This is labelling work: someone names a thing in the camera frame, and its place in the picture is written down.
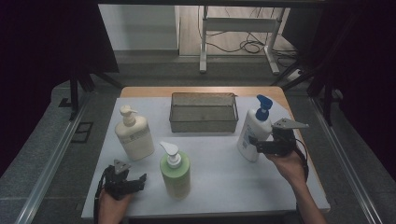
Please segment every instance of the white wall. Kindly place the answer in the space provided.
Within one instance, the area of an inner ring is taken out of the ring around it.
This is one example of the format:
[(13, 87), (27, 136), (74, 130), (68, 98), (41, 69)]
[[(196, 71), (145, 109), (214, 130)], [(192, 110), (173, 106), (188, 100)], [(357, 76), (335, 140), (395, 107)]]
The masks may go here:
[(99, 5), (114, 50), (178, 49), (178, 7)]

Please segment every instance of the bottle cap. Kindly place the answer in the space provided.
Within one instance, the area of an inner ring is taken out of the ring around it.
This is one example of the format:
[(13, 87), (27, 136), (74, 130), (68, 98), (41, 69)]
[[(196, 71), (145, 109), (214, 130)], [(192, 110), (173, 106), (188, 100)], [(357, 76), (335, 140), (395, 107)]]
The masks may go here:
[(160, 145), (163, 146), (166, 153), (168, 154), (168, 165), (171, 168), (178, 168), (181, 165), (181, 157), (180, 154), (178, 154), (178, 146), (164, 141), (161, 141)]
[(256, 119), (265, 121), (270, 115), (268, 110), (271, 109), (273, 102), (269, 98), (260, 94), (257, 95), (257, 99), (260, 101), (260, 108), (256, 112)]
[(129, 105), (123, 105), (120, 108), (120, 113), (123, 116), (123, 123), (125, 126), (133, 126), (136, 123), (133, 113), (137, 113), (137, 111), (132, 110)]

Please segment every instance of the wooden floor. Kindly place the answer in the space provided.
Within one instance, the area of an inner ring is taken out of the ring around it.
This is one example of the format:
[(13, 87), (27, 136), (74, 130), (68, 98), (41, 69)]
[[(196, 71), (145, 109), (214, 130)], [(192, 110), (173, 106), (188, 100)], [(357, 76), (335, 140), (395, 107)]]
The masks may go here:
[[(180, 39), (179, 39), (179, 55), (180, 56), (197, 56), (201, 49), (202, 36), (202, 17), (203, 7), (179, 7), (180, 11)], [(208, 10), (208, 17), (230, 17), (230, 18), (276, 18), (280, 8), (259, 8), (259, 7), (210, 7)], [(274, 49), (294, 49), (293, 46), (285, 40), (282, 36), (282, 30), (285, 21), (289, 15), (289, 10), (286, 9), (283, 16), (283, 22), (279, 29), (279, 34), (276, 38)], [(245, 32), (227, 32), (218, 34), (219, 32), (207, 32), (206, 43), (211, 43), (218, 48), (207, 45), (208, 55), (255, 55), (246, 50), (238, 50), (243, 41), (255, 40), (255, 38)], [(252, 33), (262, 43), (269, 41), (271, 34), (267, 33)], [(249, 51), (257, 51), (258, 48), (254, 46), (247, 46)], [(258, 55), (264, 55), (263, 50), (260, 50)]]

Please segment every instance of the pump dispenser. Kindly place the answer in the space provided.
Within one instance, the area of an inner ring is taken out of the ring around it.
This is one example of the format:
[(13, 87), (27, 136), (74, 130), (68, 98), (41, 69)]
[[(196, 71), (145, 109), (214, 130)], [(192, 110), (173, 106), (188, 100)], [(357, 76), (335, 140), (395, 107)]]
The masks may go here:
[(174, 144), (161, 141), (160, 145), (166, 151), (160, 163), (166, 191), (174, 199), (183, 199), (191, 188), (189, 157)]
[(116, 126), (116, 135), (126, 154), (132, 161), (141, 160), (154, 152), (149, 123), (142, 116), (135, 116), (137, 111), (129, 105), (120, 108), (122, 121)]
[(273, 102), (263, 95), (257, 95), (260, 101), (260, 108), (249, 109), (245, 118), (244, 127), (239, 136), (237, 147), (241, 154), (248, 161), (256, 161), (259, 158), (259, 153), (255, 146), (249, 143), (249, 136), (266, 141), (272, 132), (272, 122), (269, 119), (269, 109), (271, 109)]

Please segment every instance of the person's left hand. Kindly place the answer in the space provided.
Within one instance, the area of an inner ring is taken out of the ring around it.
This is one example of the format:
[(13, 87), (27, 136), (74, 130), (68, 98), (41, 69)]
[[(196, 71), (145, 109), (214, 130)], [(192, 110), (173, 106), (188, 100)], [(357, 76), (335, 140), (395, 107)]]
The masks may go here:
[(133, 197), (133, 194), (127, 194), (117, 201), (102, 189), (99, 196), (99, 224), (120, 223)]

